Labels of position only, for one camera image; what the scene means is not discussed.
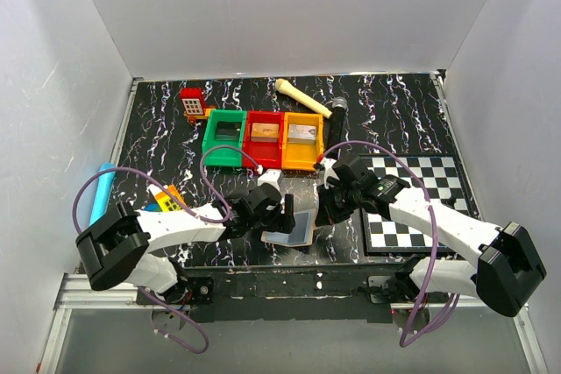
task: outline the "chessboard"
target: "chessboard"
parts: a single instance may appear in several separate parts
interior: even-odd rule
[[[378,177],[392,174],[406,180],[416,187],[409,174],[392,158],[381,155],[367,155],[368,167]],[[465,181],[463,172],[452,156],[399,157],[413,173],[421,178],[429,190],[431,199],[456,199],[453,207],[464,215],[477,215],[472,203],[472,194]],[[365,232],[366,254],[381,253],[430,253],[432,238],[416,229],[400,223],[391,222],[380,215],[370,215],[362,211]],[[439,253],[451,253],[452,250],[442,244]]]

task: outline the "white enclosure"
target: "white enclosure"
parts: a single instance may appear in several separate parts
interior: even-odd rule
[[[0,371],[34,372],[131,76],[91,0],[0,0],[0,46]]]
[[[561,0],[488,0],[446,82],[451,120],[483,216],[522,223],[548,278],[529,314],[561,372]]]
[[[72,200],[110,156],[131,76],[449,68],[483,215],[525,225],[549,271],[531,315],[561,372],[559,11],[561,0],[0,0],[0,371],[40,360],[78,262]]]
[[[94,0],[147,79],[447,68],[485,0]]]

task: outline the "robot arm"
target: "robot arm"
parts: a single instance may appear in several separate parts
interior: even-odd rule
[[[379,179],[358,156],[346,155],[324,164],[324,183],[318,187],[316,226],[347,220],[362,208],[388,220],[431,235],[428,203],[420,188],[393,175]],[[281,172],[269,170],[249,192],[227,198],[231,219],[203,222],[186,212],[134,211],[119,203],[77,238],[76,244],[92,289],[109,289],[121,282],[150,287],[165,297],[184,291],[185,272],[152,251],[193,242],[216,242],[264,230],[290,233],[295,226],[294,198],[279,192]],[[438,242],[465,260],[438,260],[427,292],[460,293],[482,299],[496,312],[515,316],[546,276],[528,231],[511,222],[504,228],[462,215],[432,202]],[[194,209],[219,220],[220,202]],[[412,257],[382,288],[391,298],[413,299],[419,293],[428,258]]]
[[[292,232],[294,197],[286,194],[282,203],[281,175],[279,170],[269,170],[254,189],[228,196],[231,220],[225,223],[203,222],[186,212],[135,211],[130,203],[118,203],[76,239],[92,289],[103,291],[128,282],[169,296],[176,287],[184,290],[184,271],[151,252],[178,244],[214,243],[248,232]],[[193,210],[214,220],[224,216],[219,201]]]
[[[378,179],[360,157],[326,160],[324,165],[325,183],[318,189],[316,225],[339,222],[356,208],[364,208],[431,236],[429,203],[420,188],[393,175]],[[432,201],[431,205],[438,242],[465,260],[437,260],[427,292],[478,297],[497,313],[516,316],[546,276],[528,231],[514,222],[501,228],[473,219],[440,201]],[[383,291],[394,298],[405,296],[412,300],[419,293],[429,261],[412,257],[383,286]]]

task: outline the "black marble surface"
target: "black marble surface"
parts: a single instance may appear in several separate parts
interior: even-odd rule
[[[329,106],[344,96],[349,103],[346,139],[368,140],[405,155],[453,154],[442,104],[429,74],[368,74],[287,78],[294,86]],[[219,109],[309,112],[274,90],[274,78],[214,81],[140,82],[124,135],[119,165],[132,166],[174,184],[192,207],[212,197],[198,170],[206,122],[190,125],[183,116],[181,88],[200,87],[208,105]],[[346,147],[356,153],[365,147]],[[251,170],[209,168],[209,178],[223,193],[252,187]],[[282,193],[295,195],[295,210],[314,201],[315,174],[289,173]],[[131,201],[135,208],[153,202],[147,184],[131,174],[118,173],[111,202]],[[271,266],[390,263],[399,257],[365,255],[359,213],[335,227],[318,229],[309,247],[286,248],[244,237],[221,243],[195,243],[166,250],[187,266]]]

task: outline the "purple cable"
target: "purple cable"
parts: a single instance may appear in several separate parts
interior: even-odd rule
[[[421,188],[421,190],[423,191],[424,200],[426,200],[426,202],[429,203],[429,206],[427,207],[427,209],[429,210],[430,224],[431,224],[431,228],[432,228],[432,248],[430,249],[429,265],[427,266],[427,272],[424,275],[423,283],[421,284],[421,288],[419,288],[419,293],[417,295],[417,298],[415,299],[415,304],[413,305],[413,308],[411,310],[411,314],[409,315],[409,317],[407,319],[407,322],[405,323],[405,328],[403,328],[403,332],[401,333],[400,346],[402,348],[405,348],[406,346],[409,346],[411,343],[416,341],[424,333],[432,332],[435,329],[442,326],[443,324],[445,324],[446,321],[450,318],[451,312],[456,307],[455,305],[453,305],[450,312],[448,314],[445,313],[445,311],[448,309],[448,307],[451,304],[451,300],[453,299],[453,295],[451,295],[451,297],[448,299],[448,302],[446,303],[446,306],[444,306],[444,308],[442,310],[440,310],[440,312],[437,314],[437,316],[433,320],[431,320],[429,324],[427,324],[424,328],[422,328],[421,331],[417,332],[410,339],[407,339],[407,336],[409,334],[411,334],[411,326],[413,325],[413,321],[415,320],[415,317],[417,316],[417,313],[419,312],[419,308],[421,308],[421,305],[423,304],[424,295],[427,291],[427,286],[429,285],[430,277],[432,276],[432,271],[434,269],[435,262],[437,260],[438,229],[437,229],[437,219],[435,217],[435,211],[434,211],[432,205],[430,204],[429,191],[424,186],[421,179],[419,179],[415,175],[415,173],[413,173],[413,171],[411,171],[411,169],[403,163],[403,161],[401,161],[393,153],[391,153],[390,151],[388,151],[386,148],[384,148],[382,146],[379,146],[377,144],[373,144],[372,142],[366,142],[364,140],[347,140],[347,141],[341,142],[339,144],[333,145],[331,148],[329,148],[327,151],[325,151],[322,155],[320,155],[318,157],[318,162],[321,161],[323,157],[327,156],[334,149],[340,148],[343,145],[352,145],[352,144],[370,146],[370,147],[372,147],[372,148],[374,148],[378,151],[384,152],[389,157],[391,157],[395,162],[397,162],[400,166],[402,166],[405,169],[405,171],[408,172],[408,174],[411,176],[411,179],[414,180],[415,183],[419,186],[419,188]]]
[[[141,293],[143,293],[144,296],[147,297],[153,303],[164,307],[167,311],[171,311],[172,313],[179,315],[183,320],[185,320],[191,326],[196,328],[198,330],[198,332],[201,334],[202,338],[204,339],[204,347],[201,348],[201,349],[194,348],[192,345],[185,342],[183,339],[180,339],[179,337],[177,337],[175,335],[171,335],[166,330],[162,330],[161,328],[156,328],[156,330],[158,330],[158,333],[161,333],[162,335],[164,335],[166,337],[169,337],[170,339],[178,342],[183,348],[185,348],[187,350],[190,350],[194,354],[202,354],[203,352],[206,352],[206,350],[209,348],[209,336],[207,335],[207,332],[204,331],[204,329],[202,328],[202,326],[199,323],[197,323],[196,321],[193,321],[190,317],[188,317],[187,315],[185,315],[181,311],[176,310],[175,308],[169,306],[168,304],[166,304],[162,300],[152,296],[144,287],[139,286],[138,290]]]
[[[186,205],[184,205],[183,203],[181,203],[181,201],[179,199],[177,199],[175,196],[173,196],[171,193],[169,193],[169,191],[163,187],[161,185],[161,183],[159,181],[157,181],[154,177],[151,177],[150,175],[137,170],[136,168],[130,168],[128,166],[116,166],[114,168],[108,168],[107,170],[103,170],[100,171],[99,173],[96,173],[94,175],[92,175],[88,181],[86,181],[84,183],[84,185],[80,188],[80,190],[78,190],[78,194],[76,195],[75,199],[74,199],[74,204],[72,205],[72,221],[74,223],[74,226],[76,228],[76,231],[78,232],[78,234],[82,233],[82,229],[80,228],[80,224],[78,223],[78,203],[80,202],[80,199],[84,193],[84,191],[86,190],[86,188],[88,188],[88,186],[95,181],[96,179],[98,179],[99,177],[101,177],[102,175],[106,174],[106,173],[111,173],[111,172],[122,172],[122,173],[133,173],[138,175],[139,177],[149,181],[151,184],[154,184],[157,188],[159,188],[161,191],[163,191],[165,194],[167,194],[171,200],[175,203],[177,203],[177,205],[183,209],[185,212],[187,212],[188,214],[190,214],[191,216],[194,216],[195,218],[199,218],[201,221],[203,222],[209,222],[209,223],[224,223],[230,220],[230,216],[231,216],[231,211],[230,211],[230,205],[228,204],[228,202],[225,200],[225,198],[218,193],[218,191],[214,188],[214,186],[212,186],[212,183],[210,183],[209,179],[206,176],[206,173],[204,171],[204,160],[207,158],[207,156],[215,151],[216,149],[232,149],[234,151],[240,152],[242,155],[244,155],[246,158],[248,158],[252,164],[255,165],[255,167],[257,168],[259,166],[259,164],[257,164],[257,162],[255,161],[255,159],[253,159],[252,157],[250,157],[247,153],[243,152],[241,149],[236,148],[235,146],[230,146],[230,145],[218,145],[215,146],[214,148],[210,148],[208,151],[206,151],[202,157],[201,157],[201,162],[199,164],[199,169],[201,171],[201,178],[202,181],[204,182],[204,184],[206,184],[210,191],[217,197],[218,200],[220,200],[220,202],[222,202],[222,204],[224,205],[224,208],[226,210],[226,215],[224,216],[224,218],[222,219],[211,219],[208,218],[206,216],[202,216],[202,215],[198,215],[197,213],[195,213],[192,209],[188,208]]]
[[[448,321],[448,319],[450,319],[450,316],[452,315],[452,313],[456,309],[456,306],[458,305],[458,301],[459,301],[459,294],[458,293],[451,293],[450,298],[448,299],[448,302],[446,303],[446,304],[450,305],[450,303],[452,302],[450,310],[448,310],[448,312],[442,317],[442,320],[438,317],[442,313],[442,311],[440,311],[438,313],[437,317],[435,317],[435,325],[432,326],[431,328],[429,328],[425,333],[433,332],[436,329],[440,328],[443,324],[445,324]]]
[[[228,204],[228,202],[225,200],[225,198],[214,188],[214,186],[212,186],[212,183],[210,183],[209,179],[206,176],[206,172],[204,171],[204,160],[207,158],[207,156],[217,150],[217,149],[232,149],[233,151],[239,152],[241,153],[243,156],[245,156],[247,159],[250,160],[250,162],[252,164],[255,165],[255,168],[259,167],[259,164],[257,163],[257,161],[255,161],[255,159],[253,159],[252,157],[249,156],[249,154],[247,154],[246,152],[242,151],[239,148],[236,148],[235,146],[230,146],[230,145],[218,145],[215,146],[213,148],[210,148],[208,151],[206,151],[202,156],[201,156],[201,162],[199,163],[199,169],[201,171],[201,178],[202,181],[209,187],[210,191],[217,197],[218,200],[220,200],[220,202],[222,202],[222,204],[224,205],[224,208],[226,209],[226,215],[224,216],[224,218],[222,219],[210,219],[206,216],[202,216],[202,215],[198,215],[197,213],[195,213],[193,210],[191,210],[190,208],[188,208],[186,205],[184,205],[183,203],[181,203],[181,201],[179,199],[177,199],[175,196],[173,196],[165,187],[163,187],[161,185],[161,183],[159,183],[154,177],[151,177],[150,175],[137,170],[136,168],[130,168],[128,166],[116,166],[114,168],[109,168],[107,170],[103,170],[100,171],[97,174],[94,174],[93,176],[91,176],[85,183],[84,185],[80,188],[80,190],[78,190],[78,193],[76,194],[76,197],[74,199],[74,203],[72,205],[72,222],[74,223],[75,229],[78,232],[78,234],[80,235],[82,233],[82,229],[80,228],[80,224],[78,223],[78,203],[80,202],[80,199],[82,197],[82,195],[84,194],[84,192],[86,191],[86,188],[88,188],[88,186],[96,179],[98,179],[99,177],[101,177],[102,175],[106,174],[106,173],[111,173],[111,172],[122,172],[122,173],[133,173],[138,175],[139,177],[148,180],[150,183],[154,184],[157,188],[159,188],[161,191],[163,191],[165,194],[167,194],[172,201],[174,201],[175,203],[177,203],[177,205],[183,209],[185,212],[187,212],[188,214],[194,216],[195,218],[199,218],[201,221],[204,222],[210,222],[210,223],[223,223],[223,222],[227,222],[230,220],[231,217],[231,210],[230,210],[230,205]],[[181,318],[185,319],[189,324],[191,324],[192,326],[194,326],[202,335],[204,342],[205,342],[205,346],[203,349],[196,349],[193,348],[191,345],[189,345],[188,343],[186,343],[185,341],[183,341],[182,339],[180,339],[177,336],[174,335],[170,335],[168,332],[166,332],[165,330],[162,329],[158,329],[158,332],[160,332],[163,335],[167,335],[167,337],[172,338],[174,341],[178,342],[181,346],[183,346],[184,348],[190,350],[191,352],[195,353],[195,354],[202,354],[204,351],[206,351],[209,348],[209,337],[207,336],[206,332],[203,330],[203,328],[197,324],[196,322],[194,322],[193,320],[191,320],[188,316],[186,316],[185,314],[183,314],[182,312],[177,311],[175,308],[170,307],[168,304],[166,304],[164,301],[159,300],[156,297],[153,297],[150,293],[148,293],[147,291],[145,291],[145,289],[143,287],[139,287],[138,290],[140,292],[142,292],[149,300],[151,300],[152,302],[154,302],[155,304],[162,306],[164,308],[166,308],[167,310],[171,311],[172,313],[178,314]]]

